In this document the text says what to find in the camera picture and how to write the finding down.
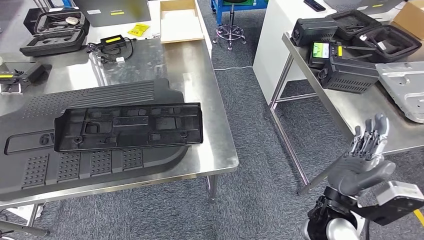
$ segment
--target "digital display screen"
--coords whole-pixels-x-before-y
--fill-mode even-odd
[[[330,57],[330,44],[325,42],[314,42],[312,49],[312,57],[328,59]]]

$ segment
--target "power adapter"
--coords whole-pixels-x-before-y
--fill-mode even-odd
[[[105,50],[113,50],[127,47],[127,43],[122,35],[110,36],[100,39],[100,44]]]

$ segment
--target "yellow label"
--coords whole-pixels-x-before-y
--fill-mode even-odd
[[[106,43],[111,43],[111,42],[115,42],[115,41],[118,41],[118,40],[121,40],[121,38],[120,37],[115,37],[115,38],[112,38],[112,39],[108,39],[105,42]]]

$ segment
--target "white desk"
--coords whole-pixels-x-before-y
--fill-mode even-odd
[[[316,12],[303,0],[269,0],[253,62],[253,71],[267,103],[271,102],[284,64],[289,56],[289,50],[281,41],[283,34],[285,32],[291,33],[298,19],[323,18],[336,12],[325,4],[324,0],[316,1],[326,10]],[[399,10],[394,8],[389,12],[374,14],[371,17],[379,21],[390,21],[398,12]],[[299,66],[294,63],[288,72],[286,82],[304,79],[306,77]]]

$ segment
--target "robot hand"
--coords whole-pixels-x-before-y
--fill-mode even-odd
[[[396,165],[384,161],[382,152],[387,144],[389,119],[383,114],[375,115],[375,126],[372,120],[365,121],[365,132],[356,126],[355,137],[349,150],[337,160],[328,175],[328,184],[345,196],[358,196],[364,190],[377,185],[395,171]]]

